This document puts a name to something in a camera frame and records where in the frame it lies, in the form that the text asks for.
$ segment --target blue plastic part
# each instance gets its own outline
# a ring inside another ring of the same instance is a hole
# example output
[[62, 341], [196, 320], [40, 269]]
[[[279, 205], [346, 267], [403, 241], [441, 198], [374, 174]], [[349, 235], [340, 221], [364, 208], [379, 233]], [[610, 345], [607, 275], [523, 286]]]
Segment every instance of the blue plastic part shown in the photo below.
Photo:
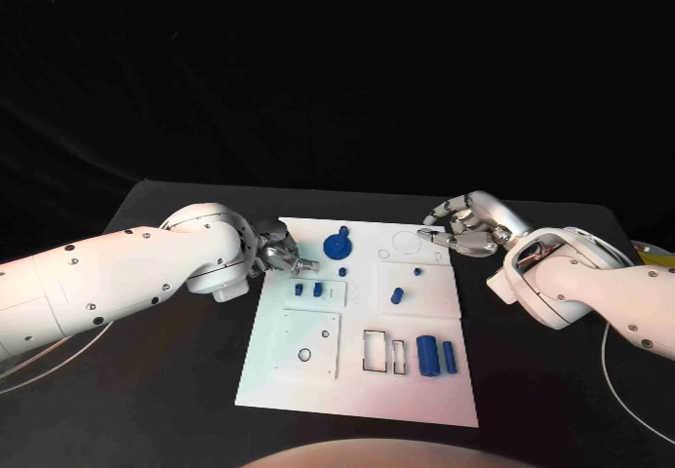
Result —
[[419, 375], [424, 377], [435, 377], [439, 375], [438, 349], [432, 336], [418, 336], [418, 359]]
[[402, 298], [403, 298], [403, 290], [400, 288], [396, 288], [393, 290], [393, 294], [390, 295], [390, 303], [398, 304]]
[[447, 373], [457, 373], [457, 365], [454, 364], [452, 343], [442, 341], [442, 355], [445, 356]]
[[340, 227], [340, 232], [327, 236], [323, 241], [323, 253], [333, 260], [341, 260], [351, 253], [351, 241], [349, 240], [347, 226]]

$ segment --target robotic hand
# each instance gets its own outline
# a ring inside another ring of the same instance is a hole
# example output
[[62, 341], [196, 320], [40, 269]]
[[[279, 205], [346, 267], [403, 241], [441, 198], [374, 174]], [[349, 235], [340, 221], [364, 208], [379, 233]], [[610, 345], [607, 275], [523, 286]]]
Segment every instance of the robotic hand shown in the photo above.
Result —
[[165, 301], [181, 285], [217, 302], [266, 270], [317, 271], [285, 224], [216, 203], [181, 208], [158, 228], [93, 237], [0, 265], [0, 361]]
[[424, 225], [451, 215], [452, 233], [419, 229], [418, 236], [468, 256], [507, 251], [487, 279], [501, 300], [559, 330], [595, 310], [628, 341], [675, 359], [675, 269], [631, 266], [601, 239], [575, 228], [530, 226], [481, 191], [455, 197], [431, 211]]

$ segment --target circular hole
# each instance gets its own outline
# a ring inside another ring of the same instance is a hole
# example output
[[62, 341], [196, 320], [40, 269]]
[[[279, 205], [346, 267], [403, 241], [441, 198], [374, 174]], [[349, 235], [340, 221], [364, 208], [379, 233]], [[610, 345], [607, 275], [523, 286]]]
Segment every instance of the circular hole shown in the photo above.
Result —
[[307, 348], [302, 348], [298, 353], [298, 359], [305, 363], [310, 360], [311, 352]]

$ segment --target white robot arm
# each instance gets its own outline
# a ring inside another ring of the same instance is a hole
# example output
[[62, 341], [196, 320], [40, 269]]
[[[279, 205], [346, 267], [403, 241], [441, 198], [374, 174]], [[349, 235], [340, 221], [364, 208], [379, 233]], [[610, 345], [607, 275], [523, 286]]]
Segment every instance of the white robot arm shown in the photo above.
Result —
[[421, 229], [418, 236], [468, 256], [488, 256], [503, 246], [503, 266], [487, 285], [506, 303], [520, 302], [556, 330], [594, 310], [636, 346], [675, 359], [675, 269], [631, 266], [601, 239], [574, 227], [532, 232], [481, 191], [441, 204], [424, 224], [445, 215], [452, 233]]
[[217, 302], [249, 290], [246, 275], [317, 270], [285, 224], [255, 231], [214, 203], [0, 265], [0, 361], [167, 300], [181, 285]]

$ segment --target black table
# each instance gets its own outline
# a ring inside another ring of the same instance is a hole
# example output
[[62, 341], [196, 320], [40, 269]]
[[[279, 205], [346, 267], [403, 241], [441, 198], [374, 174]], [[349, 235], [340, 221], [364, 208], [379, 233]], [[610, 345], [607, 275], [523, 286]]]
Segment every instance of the black table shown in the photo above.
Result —
[[[144, 181], [106, 232], [157, 226], [200, 202], [223, 203], [249, 221], [284, 215], [418, 223], [454, 195], [449, 189], [432, 198]], [[631, 254], [604, 207], [509, 205], [535, 227], [575, 225]], [[478, 429], [235, 407], [256, 279], [250, 292], [223, 304], [181, 289], [167, 303], [119, 321], [74, 362], [0, 397], [1, 466], [232, 466], [282, 449], [357, 437], [480, 448], [540, 466], [672, 465], [675, 449], [610, 396], [598, 364], [601, 319], [591, 314], [553, 331], [517, 305], [506, 306], [484, 285], [501, 255], [452, 254]], [[627, 403], [675, 432], [675, 365], [614, 333], [607, 361]]]

